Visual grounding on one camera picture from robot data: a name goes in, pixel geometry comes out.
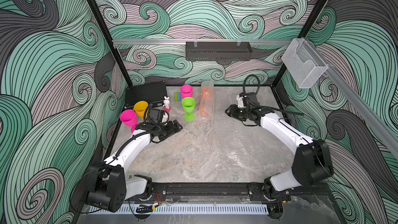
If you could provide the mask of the yellow wine glass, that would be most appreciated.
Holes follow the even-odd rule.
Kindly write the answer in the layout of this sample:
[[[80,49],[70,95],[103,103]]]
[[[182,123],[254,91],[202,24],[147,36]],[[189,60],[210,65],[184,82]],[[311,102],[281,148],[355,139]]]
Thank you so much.
[[[144,118],[148,105],[149,104],[146,101],[139,101],[134,105],[133,110],[136,112],[138,117]]]

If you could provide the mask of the bubble wrap sheet of green glass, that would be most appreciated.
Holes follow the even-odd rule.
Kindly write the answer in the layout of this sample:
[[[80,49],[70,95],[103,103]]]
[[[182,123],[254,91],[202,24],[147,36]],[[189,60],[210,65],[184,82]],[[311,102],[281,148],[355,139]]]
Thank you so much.
[[[208,140],[225,169],[266,178],[289,169],[293,153],[271,132],[246,126],[227,115],[215,118]]]

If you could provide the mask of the orange glass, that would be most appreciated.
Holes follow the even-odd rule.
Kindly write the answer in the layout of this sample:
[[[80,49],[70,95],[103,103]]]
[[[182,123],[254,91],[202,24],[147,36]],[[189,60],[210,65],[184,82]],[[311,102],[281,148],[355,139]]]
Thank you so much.
[[[214,81],[209,80],[201,84],[199,114],[202,118],[211,118],[214,110]]]

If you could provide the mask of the pink wine glass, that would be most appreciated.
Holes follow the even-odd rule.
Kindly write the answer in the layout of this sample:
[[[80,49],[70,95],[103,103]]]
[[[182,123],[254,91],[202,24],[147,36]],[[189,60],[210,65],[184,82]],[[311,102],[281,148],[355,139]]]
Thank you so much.
[[[183,85],[180,88],[180,94],[183,99],[186,97],[192,97],[193,96],[193,87],[191,85]]]

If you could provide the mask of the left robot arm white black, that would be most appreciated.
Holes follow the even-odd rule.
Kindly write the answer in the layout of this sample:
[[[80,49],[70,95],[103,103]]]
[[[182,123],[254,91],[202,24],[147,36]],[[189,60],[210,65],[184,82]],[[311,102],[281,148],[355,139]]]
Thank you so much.
[[[132,136],[110,157],[95,162],[89,167],[85,186],[86,205],[116,212],[125,200],[132,197],[149,199],[152,195],[152,179],[127,170],[153,139],[160,143],[180,132],[183,126],[177,121],[161,124],[142,122],[136,126]]]

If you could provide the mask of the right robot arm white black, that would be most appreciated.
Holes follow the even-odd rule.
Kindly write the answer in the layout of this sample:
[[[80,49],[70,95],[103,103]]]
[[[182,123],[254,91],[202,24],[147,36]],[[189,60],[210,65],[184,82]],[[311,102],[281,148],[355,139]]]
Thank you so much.
[[[269,178],[275,191],[299,186],[309,187],[334,174],[330,149],[324,140],[314,140],[302,134],[280,118],[270,107],[241,107],[230,105],[225,113],[240,122],[253,121],[271,132],[293,153],[291,168]]]

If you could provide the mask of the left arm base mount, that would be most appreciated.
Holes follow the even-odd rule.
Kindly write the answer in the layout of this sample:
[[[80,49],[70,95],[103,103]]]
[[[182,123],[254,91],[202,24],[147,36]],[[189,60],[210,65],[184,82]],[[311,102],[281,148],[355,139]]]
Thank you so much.
[[[147,185],[141,195],[136,195],[125,200],[125,202],[164,202],[167,194],[167,185],[163,183],[152,183]]]

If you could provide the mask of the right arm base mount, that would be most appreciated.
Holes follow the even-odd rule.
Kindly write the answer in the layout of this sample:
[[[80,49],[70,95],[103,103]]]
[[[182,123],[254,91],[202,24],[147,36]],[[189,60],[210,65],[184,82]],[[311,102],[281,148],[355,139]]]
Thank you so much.
[[[276,191],[270,183],[249,183],[247,188],[251,201],[281,203],[291,200],[289,195]]]

